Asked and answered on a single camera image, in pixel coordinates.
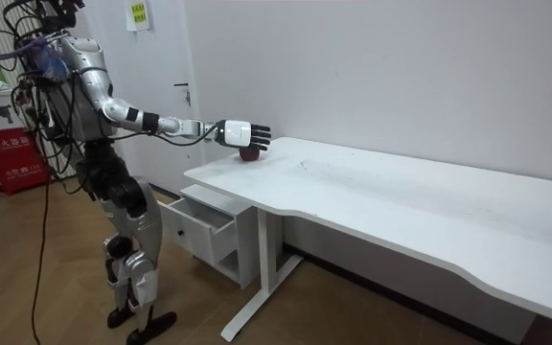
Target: desk surface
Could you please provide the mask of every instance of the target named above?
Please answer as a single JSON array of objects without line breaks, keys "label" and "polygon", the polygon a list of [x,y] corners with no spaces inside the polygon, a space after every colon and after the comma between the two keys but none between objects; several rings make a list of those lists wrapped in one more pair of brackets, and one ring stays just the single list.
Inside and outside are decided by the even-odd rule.
[{"label": "desk surface", "polygon": [[235,154],[185,175],[552,317],[552,181],[293,138],[275,140],[258,161]]}]

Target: robot finger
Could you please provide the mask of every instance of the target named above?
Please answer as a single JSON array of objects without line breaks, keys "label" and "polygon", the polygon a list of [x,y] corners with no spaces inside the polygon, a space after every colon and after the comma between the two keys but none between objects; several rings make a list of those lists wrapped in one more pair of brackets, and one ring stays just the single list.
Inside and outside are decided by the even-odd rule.
[{"label": "robot finger", "polygon": [[262,138],[271,138],[272,135],[266,132],[261,132],[258,130],[251,130],[250,135],[254,137],[262,137]]},{"label": "robot finger", "polygon": [[271,131],[268,126],[251,125],[252,130]]},{"label": "robot finger", "polygon": [[250,144],[248,148],[252,150],[267,150],[267,147],[258,144]]},{"label": "robot finger", "polygon": [[264,144],[264,145],[269,145],[269,140],[267,139],[262,139],[262,138],[250,138],[250,142],[251,143],[254,143],[254,144]]}]

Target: table frame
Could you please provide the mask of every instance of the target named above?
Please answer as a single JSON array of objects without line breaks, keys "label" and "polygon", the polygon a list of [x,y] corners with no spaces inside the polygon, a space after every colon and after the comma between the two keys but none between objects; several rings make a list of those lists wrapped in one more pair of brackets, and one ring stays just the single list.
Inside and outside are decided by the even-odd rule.
[{"label": "table frame", "polygon": [[282,230],[283,217],[271,214],[265,210],[257,210],[259,231],[259,260],[261,268],[261,290],[238,312],[220,333],[225,340],[231,342],[250,318],[267,301],[276,288],[284,282],[286,277],[302,262],[297,255],[290,257],[277,270],[277,254],[279,239],[278,230]]}]

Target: white door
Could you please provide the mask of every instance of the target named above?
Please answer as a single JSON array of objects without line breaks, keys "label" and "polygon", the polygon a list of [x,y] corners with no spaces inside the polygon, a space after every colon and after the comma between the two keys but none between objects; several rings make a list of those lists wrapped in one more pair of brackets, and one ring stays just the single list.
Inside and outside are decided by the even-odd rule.
[{"label": "white door", "polygon": [[[193,119],[186,101],[188,87],[174,86],[191,83],[181,0],[147,1],[151,29],[137,33],[127,31],[125,3],[86,1],[76,33],[91,35],[102,45],[114,96],[160,115]],[[178,193],[190,185],[183,173],[202,161],[200,145],[177,148],[139,136],[117,146],[131,174]]]}]

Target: humanoid robot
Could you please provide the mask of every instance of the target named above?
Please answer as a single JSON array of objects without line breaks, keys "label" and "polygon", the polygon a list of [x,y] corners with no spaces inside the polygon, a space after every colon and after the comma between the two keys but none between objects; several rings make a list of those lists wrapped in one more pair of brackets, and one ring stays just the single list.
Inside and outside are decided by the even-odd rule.
[{"label": "humanoid robot", "polygon": [[[58,6],[58,1],[50,2]],[[73,5],[78,3],[81,1],[73,1]],[[73,14],[74,6],[66,12],[63,5],[65,1],[55,10],[64,22],[70,12]],[[62,26],[73,25],[64,23],[56,29]],[[116,305],[107,317],[107,326],[119,327],[135,315],[137,329],[128,336],[126,343],[144,344],[173,325],[176,314],[152,315],[157,297],[161,215],[150,184],[142,177],[130,176],[125,162],[115,153],[111,137],[116,128],[194,140],[178,142],[179,146],[208,140],[247,150],[266,150],[270,129],[242,121],[223,120],[209,124],[180,120],[134,107],[113,97],[114,87],[104,54],[95,40],[62,35],[51,46],[65,62],[69,74],[57,82],[52,78],[35,79],[42,101],[50,105],[54,114],[50,119],[54,125],[48,126],[46,133],[68,155],[80,185],[91,198],[99,200],[116,229],[103,242],[107,282],[114,290]],[[27,59],[29,67],[26,68],[44,70],[44,63],[52,63],[42,61],[39,53]],[[39,123],[49,122],[35,117]],[[83,152],[77,142],[84,142]]]}]

